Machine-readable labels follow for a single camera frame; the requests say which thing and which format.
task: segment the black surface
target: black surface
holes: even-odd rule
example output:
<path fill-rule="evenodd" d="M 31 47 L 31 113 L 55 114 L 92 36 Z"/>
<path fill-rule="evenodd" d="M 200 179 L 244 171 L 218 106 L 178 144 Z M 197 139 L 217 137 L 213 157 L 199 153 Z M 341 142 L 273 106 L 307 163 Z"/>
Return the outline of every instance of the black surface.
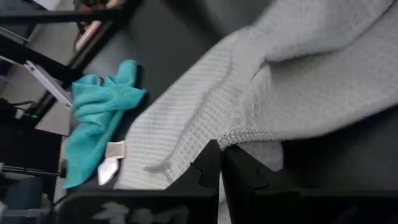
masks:
<path fill-rule="evenodd" d="M 398 189 L 398 106 L 320 138 L 283 143 L 285 169 L 324 189 Z"/>
<path fill-rule="evenodd" d="M 17 108 L 9 104 L 9 102 L 0 98 L 0 123 L 6 123 L 9 120 L 13 120 L 17 113 Z"/>
<path fill-rule="evenodd" d="M 170 194 L 163 190 L 79 192 L 71 195 L 62 203 L 57 223 L 106 223 L 110 219 L 120 217 L 119 220 L 124 220 L 126 223 L 216 224 L 217 210 L 213 208 L 217 206 L 218 195 L 209 191 L 191 192 L 188 195 L 184 193 Z M 138 213 L 142 215 L 143 211 L 146 215 L 145 218 L 140 216 L 141 220 L 159 218 L 158 221 L 133 221 L 137 218 Z"/>
<path fill-rule="evenodd" d="M 295 173 L 273 172 L 238 146 L 223 153 L 223 182 L 233 224 L 395 223 L 397 190 L 306 187 Z"/>
<path fill-rule="evenodd" d="M 210 28 L 220 37 L 255 22 L 271 0 L 163 0 L 182 21 Z"/>

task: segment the black frame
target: black frame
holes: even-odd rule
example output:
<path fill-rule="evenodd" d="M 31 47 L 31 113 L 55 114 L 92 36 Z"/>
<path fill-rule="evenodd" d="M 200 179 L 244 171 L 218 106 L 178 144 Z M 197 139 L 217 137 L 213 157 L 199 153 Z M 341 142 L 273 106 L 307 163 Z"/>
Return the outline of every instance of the black frame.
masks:
<path fill-rule="evenodd" d="M 32 49 L 19 45 L 13 40 L 0 35 L 0 56 L 6 57 L 16 63 L 24 64 L 27 60 L 36 63 L 57 80 L 61 86 L 68 89 L 72 82 L 83 75 L 86 66 L 94 59 L 96 54 L 108 43 L 117 31 L 129 20 L 138 8 L 141 1 L 125 0 L 118 7 L 111 9 L 95 9 L 90 11 L 37 11 L 37 12 L 2 12 L 0 24 L 29 24 L 29 23 L 59 23 L 59 22 L 89 22 L 103 21 L 94 37 L 92 37 L 68 62 L 63 65 Z M 28 119 L 25 130 L 35 128 L 47 114 L 57 99 L 46 91 L 37 102 L 32 114 L 34 119 Z"/>

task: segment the black table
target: black table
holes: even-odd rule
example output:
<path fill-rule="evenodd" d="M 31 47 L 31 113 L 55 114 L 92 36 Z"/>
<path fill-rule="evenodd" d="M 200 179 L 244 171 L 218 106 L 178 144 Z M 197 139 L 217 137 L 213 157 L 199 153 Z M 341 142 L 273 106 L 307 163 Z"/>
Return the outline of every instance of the black table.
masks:
<path fill-rule="evenodd" d="M 250 15 L 228 22 L 231 15 L 215 13 L 223 11 L 216 7 L 222 1 L 178 5 L 174 4 L 181 3 L 178 0 L 147 0 L 128 25 L 87 66 L 85 73 L 100 76 L 117 74 L 119 64 L 126 59 L 134 59 L 142 66 L 137 86 L 149 94 L 140 107 L 124 114 L 113 141 L 123 140 L 137 115 L 218 40 L 245 23 L 249 24 L 261 12 L 259 8 L 267 4 L 266 1 L 261 3 L 262 7 L 254 4 L 256 9 L 245 11 Z M 202 10 L 209 4 L 216 6 Z M 283 142 L 284 170 L 292 171 L 292 175 L 309 187 L 398 189 L 396 130 L 398 108 L 392 108 L 324 137 Z M 116 179 L 99 187 L 94 174 L 76 189 L 112 188 Z"/>

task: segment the teal microfiber cloth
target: teal microfiber cloth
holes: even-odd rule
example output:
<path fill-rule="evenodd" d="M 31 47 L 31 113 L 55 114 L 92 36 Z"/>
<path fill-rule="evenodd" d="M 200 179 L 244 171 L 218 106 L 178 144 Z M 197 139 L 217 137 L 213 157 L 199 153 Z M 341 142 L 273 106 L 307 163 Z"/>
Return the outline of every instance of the teal microfiber cloth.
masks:
<path fill-rule="evenodd" d="M 65 148 L 68 161 L 65 188 L 90 178 L 103 158 L 106 145 L 125 110 L 135 108 L 146 91 L 134 88 L 137 64 L 127 60 L 115 76 L 101 79 L 85 75 L 72 85 L 73 109 L 81 124 L 72 132 Z"/>

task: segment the black plastic part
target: black plastic part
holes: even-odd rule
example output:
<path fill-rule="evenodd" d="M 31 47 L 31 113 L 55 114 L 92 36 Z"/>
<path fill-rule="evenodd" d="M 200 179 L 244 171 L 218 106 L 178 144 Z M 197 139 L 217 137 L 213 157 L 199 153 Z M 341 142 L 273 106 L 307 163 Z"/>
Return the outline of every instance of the black plastic part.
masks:
<path fill-rule="evenodd" d="M 223 153 L 223 182 L 233 224 L 397 223 L 397 191 L 306 189 L 238 146 Z"/>
<path fill-rule="evenodd" d="M 165 190 L 101 190 L 71 194 L 57 223 L 217 223 L 220 148 L 210 141 Z"/>

